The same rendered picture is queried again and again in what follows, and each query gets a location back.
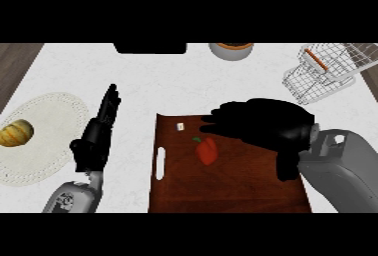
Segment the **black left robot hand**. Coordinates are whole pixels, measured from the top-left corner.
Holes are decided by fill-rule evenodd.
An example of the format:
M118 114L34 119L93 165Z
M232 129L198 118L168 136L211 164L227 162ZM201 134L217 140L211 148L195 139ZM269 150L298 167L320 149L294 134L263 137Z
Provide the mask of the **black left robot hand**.
M105 168L119 103L116 85L111 84L102 98L97 116L90 119L81 138L69 144L77 172L102 171Z

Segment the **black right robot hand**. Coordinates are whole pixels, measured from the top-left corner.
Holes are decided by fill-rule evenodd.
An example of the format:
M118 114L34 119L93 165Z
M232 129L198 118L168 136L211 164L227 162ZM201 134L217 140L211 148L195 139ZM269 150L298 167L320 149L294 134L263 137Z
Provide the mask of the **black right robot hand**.
M239 139L276 152L276 176L295 180L300 153L310 149L314 115L297 104L267 98L227 102L204 115L202 133Z

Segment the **red bell pepper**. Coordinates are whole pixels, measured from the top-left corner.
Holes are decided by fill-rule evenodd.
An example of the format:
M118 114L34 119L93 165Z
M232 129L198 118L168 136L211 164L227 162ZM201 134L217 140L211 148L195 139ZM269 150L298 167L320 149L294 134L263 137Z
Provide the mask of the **red bell pepper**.
M218 149L212 138L201 139L193 137L192 140L198 143L195 154L205 166L210 166L218 158Z

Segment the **brown wooden tray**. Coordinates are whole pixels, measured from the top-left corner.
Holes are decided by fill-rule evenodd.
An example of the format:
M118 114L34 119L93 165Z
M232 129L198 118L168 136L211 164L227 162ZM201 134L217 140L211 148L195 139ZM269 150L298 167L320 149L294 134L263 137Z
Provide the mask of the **brown wooden tray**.
M184 130L177 131L177 123ZM202 133L198 116L156 117L150 177L152 213L308 213L310 203L300 179L276 177L276 153ZM212 138L218 158L199 161L193 137Z

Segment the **cream oval placemat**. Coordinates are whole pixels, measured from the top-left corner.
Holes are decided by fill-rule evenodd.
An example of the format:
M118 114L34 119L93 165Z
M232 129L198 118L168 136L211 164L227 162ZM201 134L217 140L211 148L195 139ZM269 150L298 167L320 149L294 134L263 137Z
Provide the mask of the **cream oval placemat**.
M90 116L83 100L49 93L23 103L1 119L0 128L23 119L34 127L25 145L0 146L0 184L26 186L49 178L72 160L69 143L81 137Z

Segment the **yellow striped squash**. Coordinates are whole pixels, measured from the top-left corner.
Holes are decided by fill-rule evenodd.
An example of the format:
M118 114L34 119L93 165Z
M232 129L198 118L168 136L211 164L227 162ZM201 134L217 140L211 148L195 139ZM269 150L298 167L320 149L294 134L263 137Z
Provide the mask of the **yellow striped squash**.
M26 120L19 119L0 130L0 145L4 147L25 145L32 135L34 127L31 123Z

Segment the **grey pot with brown rim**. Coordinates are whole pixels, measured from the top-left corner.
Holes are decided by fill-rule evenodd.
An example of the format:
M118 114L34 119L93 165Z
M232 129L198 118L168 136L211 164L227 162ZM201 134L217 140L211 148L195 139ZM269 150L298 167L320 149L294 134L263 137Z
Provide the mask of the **grey pot with brown rim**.
M224 43L210 43L212 54L226 61L239 61L248 57L254 48L252 43L243 45L227 45Z

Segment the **black appliance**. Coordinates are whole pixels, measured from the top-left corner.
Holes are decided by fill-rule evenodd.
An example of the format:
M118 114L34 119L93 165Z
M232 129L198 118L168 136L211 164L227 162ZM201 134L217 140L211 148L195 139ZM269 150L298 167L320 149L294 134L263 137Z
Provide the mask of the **black appliance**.
M184 54L184 43L115 43L121 54Z

